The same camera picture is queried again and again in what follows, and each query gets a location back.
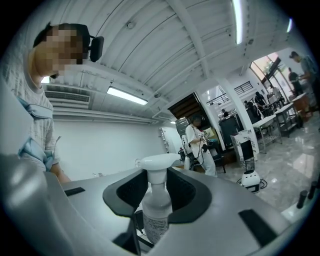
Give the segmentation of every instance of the woman in white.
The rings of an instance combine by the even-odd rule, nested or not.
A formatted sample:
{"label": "woman in white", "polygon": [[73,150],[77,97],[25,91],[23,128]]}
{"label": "woman in white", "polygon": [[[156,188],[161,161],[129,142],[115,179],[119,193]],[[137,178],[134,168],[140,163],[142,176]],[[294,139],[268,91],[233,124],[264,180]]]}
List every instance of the woman in white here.
{"label": "woman in white", "polygon": [[213,160],[209,150],[204,152],[203,145],[207,145],[204,133],[199,131],[197,127],[201,125],[202,116],[195,114],[191,118],[191,124],[189,124],[185,129],[185,135],[187,137],[188,143],[192,148],[192,153],[194,157],[201,164],[206,175],[217,177],[216,165]]}

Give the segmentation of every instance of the pipe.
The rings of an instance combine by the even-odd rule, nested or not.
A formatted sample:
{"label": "pipe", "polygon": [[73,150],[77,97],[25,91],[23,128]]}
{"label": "pipe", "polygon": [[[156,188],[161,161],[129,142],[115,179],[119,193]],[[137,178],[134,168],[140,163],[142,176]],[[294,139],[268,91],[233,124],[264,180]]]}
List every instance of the pipe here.
{"label": "pipe", "polygon": [[139,121],[142,123],[152,123],[153,120],[139,120],[129,117],[119,117],[119,116],[108,116],[93,113],[81,113],[81,112],[65,112],[65,111],[55,111],[53,112],[56,116],[75,116],[75,117],[91,117],[91,118],[104,118],[104,119],[116,119],[116,120],[129,120],[129,121]]}
{"label": "pipe", "polygon": [[154,120],[144,117],[132,116],[127,114],[118,114],[118,113],[110,113],[110,112],[101,112],[97,110],[89,110],[89,109],[75,109],[75,108],[67,108],[67,107],[56,107],[53,110],[60,111],[60,112],[76,112],[76,113],[86,113],[86,114],[97,114],[101,116],[112,116],[112,117],[122,117],[122,118],[130,118],[130,119],[137,119],[137,120],[144,120],[153,122]]}
{"label": "pipe", "polygon": [[138,125],[150,125],[150,123],[141,123],[141,122],[132,122],[132,121],[111,121],[111,120],[95,120],[95,119],[74,119],[74,120],[66,120],[55,118],[56,122],[96,122],[96,123],[122,123],[122,124],[138,124]]}
{"label": "pipe", "polygon": [[83,105],[83,104],[73,104],[73,103],[64,103],[64,102],[52,102],[51,104],[53,108],[58,107],[58,108],[73,108],[73,109],[81,109],[81,110],[87,110],[88,105]]}

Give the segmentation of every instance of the spray bottle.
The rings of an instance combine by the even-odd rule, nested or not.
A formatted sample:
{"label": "spray bottle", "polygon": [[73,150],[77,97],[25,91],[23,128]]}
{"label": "spray bottle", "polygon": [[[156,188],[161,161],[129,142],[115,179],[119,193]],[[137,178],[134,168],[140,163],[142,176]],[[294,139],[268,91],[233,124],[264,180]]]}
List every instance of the spray bottle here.
{"label": "spray bottle", "polygon": [[141,167],[147,170],[148,189],[142,199],[143,226],[147,238],[156,244],[168,230],[168,216],[172,213],[170,195],[166,189],[167,168],[180,159],[179,154],[160,154],[145,157]]}

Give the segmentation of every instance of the person standing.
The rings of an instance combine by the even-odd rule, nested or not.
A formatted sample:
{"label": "person standing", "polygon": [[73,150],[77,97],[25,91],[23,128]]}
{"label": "person standing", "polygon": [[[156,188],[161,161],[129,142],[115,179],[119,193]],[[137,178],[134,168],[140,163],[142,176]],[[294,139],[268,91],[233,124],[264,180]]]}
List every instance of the person standing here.
{"label": "person standing", "polygon": [[212,158],[209,149],[207,149],[206,151],[203,149],[204,145],[208,145],[203,137],[204,133],[197,128],[201,125],[201,120],[201,115],[193,115],[190,119],[191,124],[189,124],[185,129],[185,135],[188,143],[191,146],[194,157],[201,164],[202,168],[205,171],[205,174],[213,177],[218,177],[215,161]]}
{"label": "person standing", "polygon": [[272,84],[270,85],[270,88],[272,89],[272,93],[276,97],[277,100],[282,97],[282,94],[281,94],[279,88],[274,87]]}
{"label": "person standing", "polygon": [[229,112],[226,111],[224,108],[221,109],[221,112],[222,112],[224,118],[226,118],[227,116],[229,116]]}
{"label": "person standing", "polygon": [[265,98],[257,91],[255,93],[254,102],[258,105],[260,111],[263,111],[266,106]]}
{"label": "person standing", "polygon": [[304,93],[304,91],[302,90],[302,86],[299,82],[299,76],[297,73],[292,72],[290,67],[288,69],[289,69],[289,75],[288,75],[289,81],[293,85],[295,95],[299,96]]}
{"label": "person standing", "polygon": [[311,84],[315,101],[318,106],[318,110],[320,111],[320,77],[316,65],[312,62],[310,57],[301,57],[295,51],[291,52],[289,58],[293,59],[296,63],[301,64],[304,74],[299,76],[299,80],[307,80],[308,83]]}
{"label": "person standing", "polygon": [[[24,39],[19,38],[19,35],[1,60],[0,75],[5,86],[11,89],[21,103],[53,112],[53,106],[46,97],[41,82],[44,77],[57,78],[67,65],[82,64],[89,51],[90,35],[85,35],[70,24],[51,26],[48,23],[35,38],[31,50],[26,48]],[[20,157],[35,163],[39,170],[55,174],[59,182],[69,182],[71,180],[59,164],[60,157],[56,149],[58,140],[54,133],[54,121],[51,117],[34,118],[29,137],[39,150],[52,152],[53,160],[44,162],[45,158],[43,161],[33,154],[39,150],[26,148],[21,149]]]}

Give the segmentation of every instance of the ceiling light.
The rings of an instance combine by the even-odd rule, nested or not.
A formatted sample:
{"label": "ceiling light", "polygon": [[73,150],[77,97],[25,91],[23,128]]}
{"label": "ceiling light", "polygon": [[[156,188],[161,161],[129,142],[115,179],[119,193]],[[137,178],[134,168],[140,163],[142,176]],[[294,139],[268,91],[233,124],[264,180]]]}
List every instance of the ceiling light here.
{"label": "ceiling light", "polygon": [[124,92],[122,90],[118,90],[118,89],[116,89],[114,87],[109,87],[109,89],[108,89],[108,91],[106,93],[110,94],[110,95],[113,95],[113,96],[117,96],[117,97],[123,98],[123,99],[128,100],[128,101],[132,101],[132,102],[141,104],[141,105],[146,105],[148,103],[148,101],[146,101],[146,100],[144,100],[142,98],[133,96],[132,94],[129,94],[129,93]]}
{"label": "ceiling light", "polygon": [[45,76],[42,80],[41,80],[42,84],[49,84],[50,83],[50,76]]}
{"label": "ceiling light", "polygon": [[291,29],[292,29],[292,18],[289,19],[289,24],[288,24],[288,28],[286,29],[286,32],[289,33]]}
{"label": "ceiling light", "polygon": [[242,43],[242,34],[243,34],[243,20],[242,20],[242,10],[241,10],[241,0],[232,0],[235,23],[236,23],[236,44],[239,45]]}

